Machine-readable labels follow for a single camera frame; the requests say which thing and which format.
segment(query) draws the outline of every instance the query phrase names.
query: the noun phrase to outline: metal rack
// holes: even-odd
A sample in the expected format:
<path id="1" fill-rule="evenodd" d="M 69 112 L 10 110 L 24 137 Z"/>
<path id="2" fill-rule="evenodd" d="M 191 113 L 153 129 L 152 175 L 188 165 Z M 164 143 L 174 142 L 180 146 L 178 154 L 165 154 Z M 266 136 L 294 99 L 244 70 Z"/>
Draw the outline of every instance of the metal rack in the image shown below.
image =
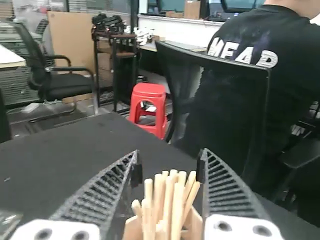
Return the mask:
<path id="1" fill-rule="evenodd" d="M 137 82 L 137 39 L 135 34 L 108 34 L 103 31 L 98 31 L 95 28 L 92 29 L 92 39 L 94 47 L 94 67 L 95 67 L 95 77 L 97 83 L 97 98 L 99 106 L 101 104 L 113 103 L 113 111 L 119 114 L 128 113 L 130 108 L 125 108 L 118 110 L 117 104 L 119 102 L 119 88 L 118 88 L 118 74 L 119 74 L 119 60 L 120 59 L 132 59 L 132 72 L 131 81 L 129 82 L 129 88 L 132 89 Z M 98 42 L 100 38 L 109 39 L 112 43 L 112 65 L 113 65 L 113 75 L 112 75 L 112 88 L 113 88 L 113 98 L 107 100 L 100 99 L 100 93 L 104 90 L 103 86 L 99 84 L 99 61 L 98 61 Z"/>

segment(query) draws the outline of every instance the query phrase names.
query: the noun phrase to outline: white desk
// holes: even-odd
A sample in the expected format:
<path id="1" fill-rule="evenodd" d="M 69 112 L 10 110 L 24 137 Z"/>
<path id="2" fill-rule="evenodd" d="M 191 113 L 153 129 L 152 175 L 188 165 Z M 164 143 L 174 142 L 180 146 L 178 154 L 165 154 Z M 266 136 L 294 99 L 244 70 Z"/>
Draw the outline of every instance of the white desk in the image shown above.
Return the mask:
<path id="1" fill-rule="evenodd" d="M 194 46 L 194 45 L 189 45 L 189 44 L 183 44 L 180 42 L 175 42 L 175 41 L 164 41 L 167 44 L 171 44 L 176 47 L 180 47 L 183 49 L 191 50 L 193 52 L 205 52 L 207 51 L 206 47 L 200 47 L 200 46 Z M 157 52 L 156 44 L 155 42 L 147 43 L 146 45 L 140 46 L 140 49 L 152 51 L 152 52 Z"/>
<path id="2" fill-rule="evenodd" d="M 26 60 L 0 45 L 0 69 L 23 67 Z"/>

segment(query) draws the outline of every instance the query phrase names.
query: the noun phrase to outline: black table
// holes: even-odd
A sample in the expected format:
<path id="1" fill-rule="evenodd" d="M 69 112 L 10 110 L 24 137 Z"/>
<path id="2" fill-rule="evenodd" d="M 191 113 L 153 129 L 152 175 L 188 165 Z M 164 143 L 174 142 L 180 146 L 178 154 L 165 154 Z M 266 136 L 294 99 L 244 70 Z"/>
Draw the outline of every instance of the black table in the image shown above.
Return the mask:
<path id="1" fill-rule="evenodd" d="M 48 218 L 91 177 L 135 149 L 144 178 L 173 168 L 196 169 L 192 158 L 110 113 L 0 144 L 0 208 L 24 213 L 24 223 Z M 142 197 L 143 187 L 134 195 Z M 260 200 L 286 240 L 319 239 L 318 228 Z"/>

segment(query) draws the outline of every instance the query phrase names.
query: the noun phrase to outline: chair backrest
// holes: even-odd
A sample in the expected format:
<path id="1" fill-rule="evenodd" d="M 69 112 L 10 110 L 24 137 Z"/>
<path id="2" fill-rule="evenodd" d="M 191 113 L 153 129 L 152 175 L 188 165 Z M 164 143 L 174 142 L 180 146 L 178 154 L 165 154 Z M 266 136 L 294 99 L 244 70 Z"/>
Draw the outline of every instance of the chair backrest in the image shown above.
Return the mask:
<path id="1" fill-rule="evenodd" d="M 43 82 L 50 77 L 50 74 L 45 71 L 47 67 L 46 59 L 37 44 L 33 39 L 28 29 L 20 22 L 10 22 L 10 25 L 14 27 L 19 34 L 27 50 L 26 55 L 22 55 L 26 61 L 26 64 L 31 68 L 32 77 L 28 79 L 28 85 L 33 90 L 38 90 Z"/>
<path id="2" fill-rule="evenodd" d="M 190 155 L 210 149 L 249 184 L 264 153 L 270 70 L 165 42 L 156 47 L 172 98 L 166 140 L 182 139 Z"/>
<path id="3" fill-rule="evenodd" d="M 0 89 L 0 144 L 11 140 L 11 129 L 7 117 L 4 98 Z"/>

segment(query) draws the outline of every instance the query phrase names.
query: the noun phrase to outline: red stool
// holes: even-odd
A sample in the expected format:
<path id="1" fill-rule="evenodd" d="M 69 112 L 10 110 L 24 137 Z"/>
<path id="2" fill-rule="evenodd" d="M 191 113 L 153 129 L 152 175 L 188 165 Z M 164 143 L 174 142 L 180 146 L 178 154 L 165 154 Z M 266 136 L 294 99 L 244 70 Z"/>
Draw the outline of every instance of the red stool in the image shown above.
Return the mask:
<path id="1" fill-rule="evenodd" d="M 141 108 L 141 102 L 150 102 L 156 107 L 156 111 L 145 111 Z M 155 116 L 155 126 L 138 124 L 141 116 Z M 140 128 L 163 139 L 166 133 L 166 89 L 163 85 L 153 83 L 138 83 L 134 86 L 131 95 L 129 120 Z"/>

